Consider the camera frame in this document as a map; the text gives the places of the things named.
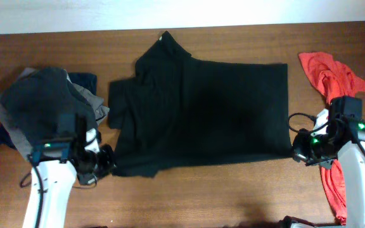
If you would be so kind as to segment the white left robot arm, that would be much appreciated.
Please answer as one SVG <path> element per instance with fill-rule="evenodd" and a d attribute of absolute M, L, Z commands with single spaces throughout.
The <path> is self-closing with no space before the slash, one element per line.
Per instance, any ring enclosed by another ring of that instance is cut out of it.
<path fill-rule="evenodd" d="M 71 190 L 94 188 L 115 168 L 109 145 L 100 147 L 99 151 L 87 148 L 93 155 L 91 173 L 80 174 L 70 161 L 63 163 L 57 159 L 41 161 L 32 167 L 32 187 L 23 228 L 63 227 Z"/>

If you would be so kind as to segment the black shirt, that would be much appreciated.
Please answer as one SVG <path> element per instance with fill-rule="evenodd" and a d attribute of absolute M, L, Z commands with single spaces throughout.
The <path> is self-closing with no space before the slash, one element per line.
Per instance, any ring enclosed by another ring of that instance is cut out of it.
<path fill-rule="evenodd" d="M 109 86 L 113 175 L 288 158 L 288 67 L 198 60 L 165 32 Z"/>

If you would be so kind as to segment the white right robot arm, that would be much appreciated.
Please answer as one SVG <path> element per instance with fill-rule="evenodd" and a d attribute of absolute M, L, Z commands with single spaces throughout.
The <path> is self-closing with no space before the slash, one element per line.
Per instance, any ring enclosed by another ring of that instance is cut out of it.
<path fill-rule="evenodd" d="M 324 192 L 342 227 L 365 227 L 365 122 L 336 117 L 300 129 L 293 142 L 296 161 L 321 168 Z"/>

